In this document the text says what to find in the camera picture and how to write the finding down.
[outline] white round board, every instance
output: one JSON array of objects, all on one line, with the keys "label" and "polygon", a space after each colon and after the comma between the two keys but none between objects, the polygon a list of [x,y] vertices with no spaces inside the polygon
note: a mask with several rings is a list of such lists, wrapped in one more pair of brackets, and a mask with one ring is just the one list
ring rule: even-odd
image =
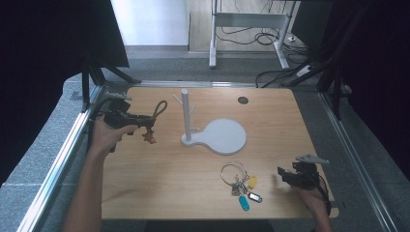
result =
[{"label": "white round board", "polygon": [[219,118],[209,123],[203,131],[192,132],[191,140],[185,134],[182,142],[186,146],[204,145],[217,154],[228,156],[237,153],[247,142],[247,133],[237,121]]}]

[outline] forearm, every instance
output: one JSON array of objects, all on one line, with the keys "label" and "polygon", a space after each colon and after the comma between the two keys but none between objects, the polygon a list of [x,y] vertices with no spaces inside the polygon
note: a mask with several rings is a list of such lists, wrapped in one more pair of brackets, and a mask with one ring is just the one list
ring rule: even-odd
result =
[{"label": "forearm", "polygon": [[326,206],[323,203],[310,208],[310,212],[314,218],[315,232],[332,232],[331,221],[329,220]]},{"label": "forearm", "polygon": [[88,153],[63,231],[101,231],[104,157]]}]

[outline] human hand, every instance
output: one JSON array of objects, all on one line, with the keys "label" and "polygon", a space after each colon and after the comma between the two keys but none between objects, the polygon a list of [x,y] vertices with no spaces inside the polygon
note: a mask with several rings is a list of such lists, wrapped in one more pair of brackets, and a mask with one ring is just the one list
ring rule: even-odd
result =
[{"label": "human hand", "polygon": [[[326,203],[320,191],[317,188],[304,189],[294,186],[291,187],[295,189],[297,192],[299,192],[299,195],[302,197],[305,204],[309,208],[310,213],[314,218],[314,231],[332,232],[333,229],[328,217]],[[326,194],[328,194],[325,181],[322,178],[320,178],[320,187],[326,191]]]},{"label": "human hand", "polygon": [[[326,184],[322,178],[320,178],[320,187],[324,189],[326,193],[328,193]],[[299,195],[313,214],[322,214],[323,212],[327,214],[326,203],[323,199],[322,194],[317,188],[304,189],[295,186],[291,186],[291,188],[295,189],[299,193]]]},{"label": "human hand", "polygon": [[109,150],[121,140],[123,134],[136,131],[138,126],[128,125],[120,129],[114,129],[106,124],[103,118],[104,115],[98,117],[94,123],[89,153],[105,158],[109,154]]}]

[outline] black hole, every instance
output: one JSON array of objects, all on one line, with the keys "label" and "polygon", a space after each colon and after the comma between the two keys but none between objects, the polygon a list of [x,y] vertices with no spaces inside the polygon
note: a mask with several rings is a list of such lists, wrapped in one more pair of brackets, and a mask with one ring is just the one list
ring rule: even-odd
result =
[{"label": "black hole", "polygon": [[238,102],[241,103],[241,104],[247,104],[249,102],[249,100],[246,97],[240,97],[238,99]]}]

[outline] wooden table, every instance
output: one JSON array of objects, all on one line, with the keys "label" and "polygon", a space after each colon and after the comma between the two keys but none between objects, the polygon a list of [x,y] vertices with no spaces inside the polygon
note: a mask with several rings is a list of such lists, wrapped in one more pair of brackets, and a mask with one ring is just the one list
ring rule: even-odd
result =
[{"label": "wooden table", "polygon": [[[293,170],[298,156],[315,155],[298,105],[290,90],[250,88],[189,88],[190,105],[196,103],[191,125],[204,129],[217,118],[231,118],[245,128],[247,143],[232,156],[217,155],[207,147],[186,147],[183,109],[173,94],[181,88],[131,88],[129,113],[151,115],[161,100],[168,108],[154,126],[157,143],[141,136],[146,130],[125,135],[104,166],[102,218],[137,219],[251,219],[307,218],[297,192],[281,180],[277,167]],[[246,97],[249,103],[240,104]],[[249,200],[242,210],[238,197],[220,178],[221,168],[237,160],[249,175],[257,176],[253,192],[262,203]],[[318,165],[320,174],[326,179]],[[227,168],[234,179],[235,170]],[[338,209],[333,208],[331,217]]]}]

